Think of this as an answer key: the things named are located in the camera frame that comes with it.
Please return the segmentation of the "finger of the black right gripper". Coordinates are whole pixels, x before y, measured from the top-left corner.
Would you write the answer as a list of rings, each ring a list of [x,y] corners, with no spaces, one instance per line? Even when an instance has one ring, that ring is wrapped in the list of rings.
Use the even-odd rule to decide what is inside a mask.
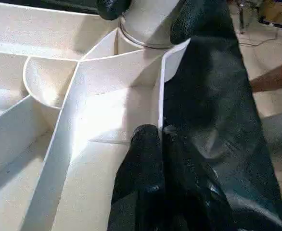
[[[180,6],[170,27],[172,44],[193,36],[232,37],[232,19],[225,0],[182,0]]]
[[[98,14],[104,20],[113,21],[130,6],[131,0],[96,0]]]

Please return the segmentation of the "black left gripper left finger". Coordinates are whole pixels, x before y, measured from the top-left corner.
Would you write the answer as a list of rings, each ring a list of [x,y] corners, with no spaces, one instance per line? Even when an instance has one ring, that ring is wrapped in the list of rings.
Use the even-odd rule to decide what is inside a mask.
[[[109,231],[162,231],[165,178],[158,129],[138,126],[114,182]]]

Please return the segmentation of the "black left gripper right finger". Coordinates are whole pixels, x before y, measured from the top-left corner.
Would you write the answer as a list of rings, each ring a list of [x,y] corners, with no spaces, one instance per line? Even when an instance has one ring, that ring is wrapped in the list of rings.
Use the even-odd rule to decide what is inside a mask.
[[[186,130],[163,130],[166,192],[174,213],[172,226],[181,231],[237,230],[231,206],[212,167]]]

